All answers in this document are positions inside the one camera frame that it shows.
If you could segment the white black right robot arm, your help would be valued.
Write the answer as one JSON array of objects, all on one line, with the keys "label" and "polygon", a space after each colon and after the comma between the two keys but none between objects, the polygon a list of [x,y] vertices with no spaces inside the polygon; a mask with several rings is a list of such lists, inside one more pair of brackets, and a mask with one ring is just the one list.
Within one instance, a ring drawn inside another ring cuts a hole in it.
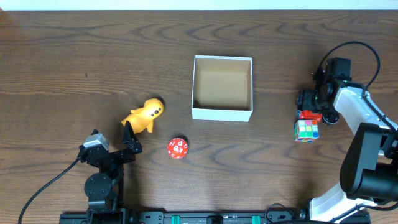
[{"label": "white black right robot arm", "polygon": [[302,219],[339,223],[364,209],[397,208],[397,124],[376,106],[366,86],[352,81],[350,70],[349,59],[329,59],[313,75],[315,87],[297,99],[298,110],[320,114],[326,124],[343,117],[354,135],[338,184],[311,199]]}]

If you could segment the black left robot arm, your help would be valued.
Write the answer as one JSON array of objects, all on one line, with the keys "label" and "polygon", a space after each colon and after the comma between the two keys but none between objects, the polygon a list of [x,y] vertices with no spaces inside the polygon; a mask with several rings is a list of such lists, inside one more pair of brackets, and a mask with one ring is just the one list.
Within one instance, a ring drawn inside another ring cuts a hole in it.
[{"label": "black left robot arm", "polygon": [[123,144],[125,149],[109,152],[109,141],[95,129],[79,146],[79,161],[99,169],[84,186],[88,223],[137,223],[135,214],[124,208],[124,165],[136,160],[142,145],[128,121],[124,125]]}]

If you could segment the red grey toy truck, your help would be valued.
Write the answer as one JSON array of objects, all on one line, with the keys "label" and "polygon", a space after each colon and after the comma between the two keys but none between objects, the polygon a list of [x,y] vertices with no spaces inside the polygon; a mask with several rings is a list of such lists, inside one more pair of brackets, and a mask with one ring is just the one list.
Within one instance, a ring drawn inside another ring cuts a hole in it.
[{"label": "red grey toy truck", "polygon": [[314,113],[310,110],[303,110],[303,111],[298,110],[297,117],[298,119],[302,120],[316,120],[317,122],[322,121],[322,114]]}]

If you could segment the multicolour puzzle cube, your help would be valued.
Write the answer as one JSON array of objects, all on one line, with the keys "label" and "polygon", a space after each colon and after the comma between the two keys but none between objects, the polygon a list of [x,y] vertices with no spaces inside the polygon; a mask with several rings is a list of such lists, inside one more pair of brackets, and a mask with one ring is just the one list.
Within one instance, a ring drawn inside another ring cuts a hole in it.
[{"label": "multicolour puzzle cube", "polygon": [[320,137],[316,120],[300,119],[294,124],[296,142],[314,142]]}]

